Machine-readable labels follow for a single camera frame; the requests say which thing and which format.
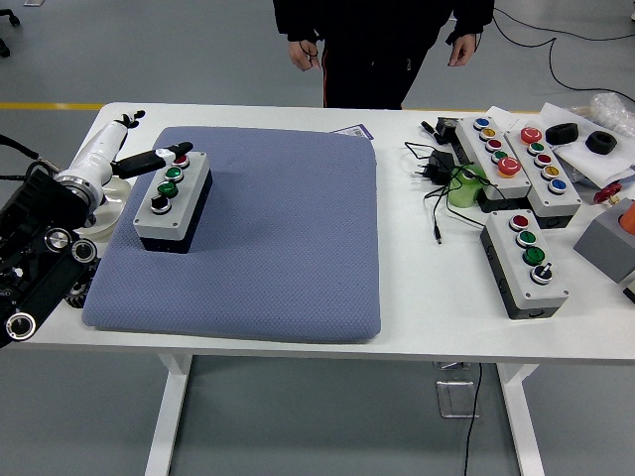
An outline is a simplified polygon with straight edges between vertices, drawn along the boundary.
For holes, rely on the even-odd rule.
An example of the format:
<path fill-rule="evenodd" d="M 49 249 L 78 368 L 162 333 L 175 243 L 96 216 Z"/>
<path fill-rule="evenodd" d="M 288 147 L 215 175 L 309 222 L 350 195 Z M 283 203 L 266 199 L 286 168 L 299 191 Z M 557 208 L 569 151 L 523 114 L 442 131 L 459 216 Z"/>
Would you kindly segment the person's left hand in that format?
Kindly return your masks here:
<path fill-rule="evenodd" d="M 448 60 L 448 66 L 459 67 L 468 64 L 477 48 L 477 36 L 468 34 L 458 37 L 452 43 L 452 51 Z"/>

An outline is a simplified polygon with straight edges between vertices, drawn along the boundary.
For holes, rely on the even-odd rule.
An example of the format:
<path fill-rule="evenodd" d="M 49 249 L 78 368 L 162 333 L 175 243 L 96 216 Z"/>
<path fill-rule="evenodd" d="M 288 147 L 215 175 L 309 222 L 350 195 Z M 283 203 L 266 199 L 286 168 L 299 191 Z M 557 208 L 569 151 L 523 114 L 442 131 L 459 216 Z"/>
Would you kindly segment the person's right hand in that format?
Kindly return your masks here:
<path fill-rule="evenodd" d="M 300 71 L 319 69 L 318 46 L 307 40 L 289 42 L 289 57 Z"/>

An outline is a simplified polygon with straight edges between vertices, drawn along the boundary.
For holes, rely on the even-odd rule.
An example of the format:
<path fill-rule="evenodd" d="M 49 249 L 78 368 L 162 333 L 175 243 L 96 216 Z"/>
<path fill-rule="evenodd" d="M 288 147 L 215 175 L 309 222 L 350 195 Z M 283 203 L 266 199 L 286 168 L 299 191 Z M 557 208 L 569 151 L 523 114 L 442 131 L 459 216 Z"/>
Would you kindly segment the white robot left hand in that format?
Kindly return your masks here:
<path fill-rule="evenodd" d="M 191 142 L 181 142 L 117 160 L 128 132 L 137 127 L 144 116 L 144 110 L 137 110 L 109 122 L 83 146 L 71 165 L 55 176 L 55 180 L 78 180 L 83 184 L 102 186 L 113 176 L 129 179 L 155 172 L 164 167 L 168 160 L 180 158 L 192 150 Z"/>

